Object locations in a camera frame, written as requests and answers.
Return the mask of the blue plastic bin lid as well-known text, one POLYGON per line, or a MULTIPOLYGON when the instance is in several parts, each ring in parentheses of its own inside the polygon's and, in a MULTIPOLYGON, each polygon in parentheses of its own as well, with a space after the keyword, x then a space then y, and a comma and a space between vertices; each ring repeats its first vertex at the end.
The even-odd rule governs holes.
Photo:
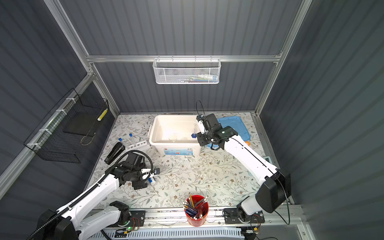
POLYGON ((222 125, 223 128, 229 126, 232 127, 236 132, 238 132, 238 136, 242 138, 242 140, 250 141, 251 135, 244 124, 243 120, 238 116, 230 116, 230 117, 223 117, 223 118, 217 118, 218 122, 222 125))

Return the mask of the white blue small bottle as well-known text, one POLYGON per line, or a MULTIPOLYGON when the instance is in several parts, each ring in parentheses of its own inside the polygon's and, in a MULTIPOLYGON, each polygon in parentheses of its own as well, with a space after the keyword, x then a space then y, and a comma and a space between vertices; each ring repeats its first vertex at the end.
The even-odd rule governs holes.
POLYGON ((155 178, 149 178, 149 182, 152 186, 156 184, 155 178))

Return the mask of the clear glass flask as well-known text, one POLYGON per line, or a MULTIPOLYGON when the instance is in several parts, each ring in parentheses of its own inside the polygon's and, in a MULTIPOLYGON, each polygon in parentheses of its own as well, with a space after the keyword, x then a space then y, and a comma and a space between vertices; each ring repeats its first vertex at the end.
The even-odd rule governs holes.
POLYGON ((178 140, 178 135, 177 134, 172 134, 169 136, 169 141, 175 143, 178 140))

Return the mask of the white test tube rack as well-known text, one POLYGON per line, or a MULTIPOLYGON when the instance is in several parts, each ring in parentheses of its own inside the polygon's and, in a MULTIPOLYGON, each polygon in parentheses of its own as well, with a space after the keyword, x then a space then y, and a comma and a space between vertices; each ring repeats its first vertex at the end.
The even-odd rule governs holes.
POLYGON ((131 144, 131 145, 128 145, 128 144, 125 144, 125 148, 126 150, 128 151, 131 151, 131 150, 138 150, 138 151, 142 151, 142 152, 145 152, 146 150, 148 150, 150 148, 150 144, 147 140, 145 141, 141 141, 141 142, 137 142, 135 144, 131 144))

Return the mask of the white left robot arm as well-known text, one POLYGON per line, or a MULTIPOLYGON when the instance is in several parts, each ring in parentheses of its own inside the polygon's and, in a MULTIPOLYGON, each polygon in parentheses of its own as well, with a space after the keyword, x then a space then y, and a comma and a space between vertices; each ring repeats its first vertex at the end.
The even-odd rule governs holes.
POLYGON ((134 189, 148 186, 147 181, 158 175, 151 158, 142 151, 111 151, 106 158, 109 168, 91 187, 56 211, 44 212, 29 240, 86 240, 104 228, 118 225, 129 231, 140 227, 141 220, 133 217, 128 205, 114 201, 101 212, 88 216, 105 197, 126 182, 134 189))

